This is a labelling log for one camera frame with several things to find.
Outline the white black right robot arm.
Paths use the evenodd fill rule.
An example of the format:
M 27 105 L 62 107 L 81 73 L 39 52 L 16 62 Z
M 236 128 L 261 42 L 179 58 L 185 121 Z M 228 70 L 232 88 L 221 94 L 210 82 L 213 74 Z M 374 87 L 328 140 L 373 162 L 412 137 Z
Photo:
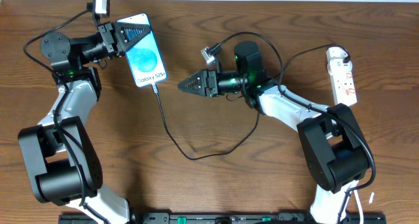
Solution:
M 317 223 L 342 223 L 349 198 L 370 185 L 360 184 L 367 170 L 376 174 L 373 155 L 349 106 L 310 102 L 268 76 L 257 43 L 234 47 L 236 71 L 223 71 L 220 45 L 201 53 L 215 69 L 203 69 L 178 84 L 178 89 L 203 97 L 240 93 L 258 113 L 283 122 L 299 135 L 308 170 L 317 183 L 309 209 Z

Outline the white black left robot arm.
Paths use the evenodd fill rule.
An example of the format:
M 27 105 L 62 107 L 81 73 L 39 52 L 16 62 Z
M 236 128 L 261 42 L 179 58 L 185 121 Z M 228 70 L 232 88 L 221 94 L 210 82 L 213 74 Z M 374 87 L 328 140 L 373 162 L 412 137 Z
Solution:
M 86 37 L 68 38 L 58 28 L 37 37 L 58 97 L 45 118 L 19 132 L 18 144 L 38 202 L 78 209 L 96 223 L 144 223 L 127 199 L 104 185 L 85 124 L 101 95 L 98 70 L 91 64 L 127 55 L 151 34 L 151 26 L 107 22 L 96 27 Z

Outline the blue Galaxy smartphone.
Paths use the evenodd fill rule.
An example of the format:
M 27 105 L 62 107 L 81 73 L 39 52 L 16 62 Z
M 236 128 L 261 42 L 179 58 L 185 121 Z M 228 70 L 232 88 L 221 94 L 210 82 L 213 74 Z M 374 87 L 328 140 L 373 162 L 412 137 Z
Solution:
M 149 24 L 151 26 L 149 17 L 145 13 L 123 18 L 116 22 Z M 152 26 L 151 33 L 125 53 L 125 56 L 137 87 L 155 84 L 166 79 L 166 69 Z

